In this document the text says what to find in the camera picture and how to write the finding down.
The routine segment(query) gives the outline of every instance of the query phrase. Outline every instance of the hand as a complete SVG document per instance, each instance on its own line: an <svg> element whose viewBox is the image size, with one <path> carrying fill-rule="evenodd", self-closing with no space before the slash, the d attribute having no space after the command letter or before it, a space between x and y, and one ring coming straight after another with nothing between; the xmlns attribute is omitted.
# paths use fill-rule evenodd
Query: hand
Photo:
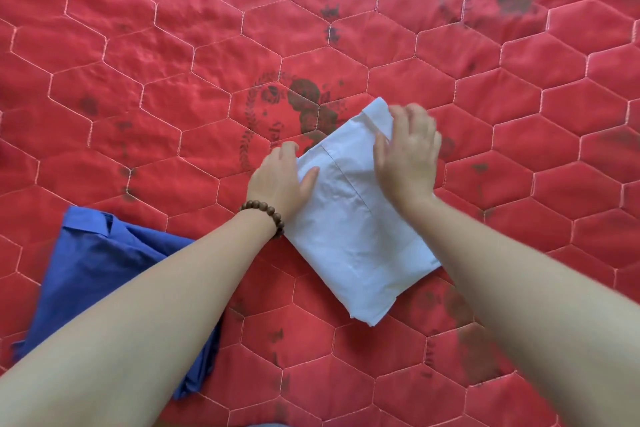
<svg viewBox="0 0 640 427"><path fill-rule="evenodd" d="M394 118L391 142L376 135L373 157L382 192L404 216L416 199L433 194L442 136L435 120L416 103L389 111Z"/></svg>
<svg viewBox="0 0 640 427"><path fill-rule="evenodd" d="M282 147L274 148L251 176L246 191L247 200L263 201L273 206L285 224L307 203L320 172L319 167L313 167L299 182L297 149L294 142L284 142Z"/></svg>

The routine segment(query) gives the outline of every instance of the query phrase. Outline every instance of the white garment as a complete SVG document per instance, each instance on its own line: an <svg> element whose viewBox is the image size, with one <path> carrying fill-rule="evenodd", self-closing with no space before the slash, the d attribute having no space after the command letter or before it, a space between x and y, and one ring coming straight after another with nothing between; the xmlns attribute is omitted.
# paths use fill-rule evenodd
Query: white garment
<svg viewBox="0 0 640 427"><path fill-rule="evenodd" d="M300 179L316 165L320 174L310 201L285 227L285 236L351 317L369 326L440 266L376 182L375 135L391 138L392 125L387 104L377 98L300 157Z"/></svg>

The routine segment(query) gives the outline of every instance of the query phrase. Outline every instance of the person's left hand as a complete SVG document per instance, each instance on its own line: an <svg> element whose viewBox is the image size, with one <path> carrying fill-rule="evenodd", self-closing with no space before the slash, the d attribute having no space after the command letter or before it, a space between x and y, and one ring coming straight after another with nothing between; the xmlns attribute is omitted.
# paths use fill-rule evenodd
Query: person's left hand
<svg viewBox="0 0 640 427"><path fill-rule="evenodd" d="M319 167L313 167L302 182L298 181L297 149L294 142L274 148L251 176L246 191L247 201L263 201L273 206L285 223L307 203L320 172Z"/></svg>

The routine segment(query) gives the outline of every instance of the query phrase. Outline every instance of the folded white shirt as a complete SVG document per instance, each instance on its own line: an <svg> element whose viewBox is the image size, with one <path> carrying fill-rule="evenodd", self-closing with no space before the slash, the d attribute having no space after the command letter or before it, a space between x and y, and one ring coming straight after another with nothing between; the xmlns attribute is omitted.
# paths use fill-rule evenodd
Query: folded white shirt
<svg viewBox="0 0 640 427"><path fill-rule="evenodd" d="M369 326L440 266L378 187L375 135L390 139L392 125L387 104L377 98L300 157L300 179L314 166L320 174L310 201L285 227L285 236L351 317Z"/></svg>

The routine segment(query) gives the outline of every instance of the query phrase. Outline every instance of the blue garment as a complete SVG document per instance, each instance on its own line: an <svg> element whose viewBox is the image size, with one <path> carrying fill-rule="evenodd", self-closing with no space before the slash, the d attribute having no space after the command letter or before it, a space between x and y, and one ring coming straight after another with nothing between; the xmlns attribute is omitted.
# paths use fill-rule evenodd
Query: blue garment
<svg viewBox="0 0 640 427"><path fill-rule="evenodd" d="M71 206L40 288L31 328L24 341L14 344L16 358L23 358L78 314L192 242L124 223L110 213ZM199 391L213 370L221 322L173 393L174 399Z"/></svg>

